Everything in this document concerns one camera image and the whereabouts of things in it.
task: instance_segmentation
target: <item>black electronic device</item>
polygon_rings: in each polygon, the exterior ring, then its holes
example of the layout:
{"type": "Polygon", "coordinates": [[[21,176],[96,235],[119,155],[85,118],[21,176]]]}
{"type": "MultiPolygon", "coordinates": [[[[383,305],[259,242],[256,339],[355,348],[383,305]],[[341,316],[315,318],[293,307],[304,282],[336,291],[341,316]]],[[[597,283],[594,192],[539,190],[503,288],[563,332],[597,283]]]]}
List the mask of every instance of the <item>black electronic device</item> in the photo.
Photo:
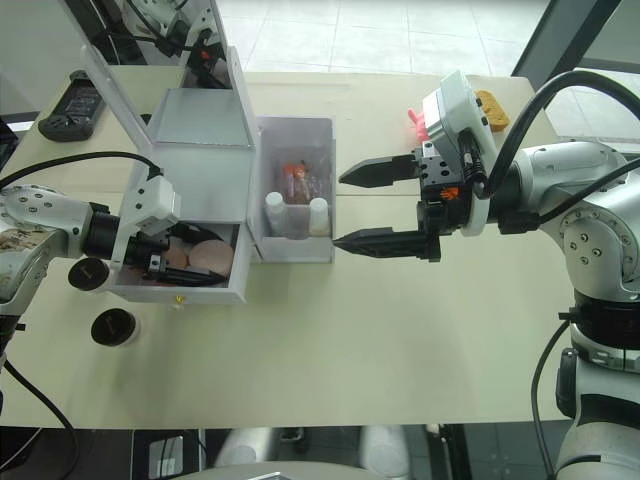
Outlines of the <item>black electronic device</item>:
{"type": "Polygon", "coordinates": [[[95,129],[104,101],[84,70],[69,76],[71,84],[47,118],[38,122],[40,133],[54,142],[86,140],[95,129]]]}

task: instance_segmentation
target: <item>open box lid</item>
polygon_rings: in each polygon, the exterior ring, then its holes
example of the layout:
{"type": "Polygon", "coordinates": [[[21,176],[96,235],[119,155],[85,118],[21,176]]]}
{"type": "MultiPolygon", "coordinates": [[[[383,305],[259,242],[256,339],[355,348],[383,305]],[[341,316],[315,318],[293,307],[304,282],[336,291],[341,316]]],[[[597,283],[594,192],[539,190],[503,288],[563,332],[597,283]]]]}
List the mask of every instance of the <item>open box lid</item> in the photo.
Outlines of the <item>open box lid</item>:
{"type": "MultiPolygon", "coordinates": [[[[123,2],[123,18],[128,1],[123,2]]],[[[144,0],[131,1],[142,8],[144,0]]],[[[185,51],[175,59],[177,65],[185,69],[183,88],[167,90],[149,125],[135,110],[126,90],[91,45],[67,4],[60,3],[85,41],[85,68],[94,85],[139,153],[162,167],[165,177],[182,196],[181,217],[207,222],[245,222],[251,172],[257,158],[257,128],[238,54],[234,47],[227,45],[215,2],[192,0],[187,4],[197,14],[191,20],[186,45],[193,44],[199,32],[208,28],[209,40],[216,42],[216,48],[221,49],[226,58],[230,88],[197,87],[194,74],[197,69],[188,65],[192,52],[185,51]]],[[[136,166],[129,185],[136,185],[145,174],[145,168],[136,166]]]]}

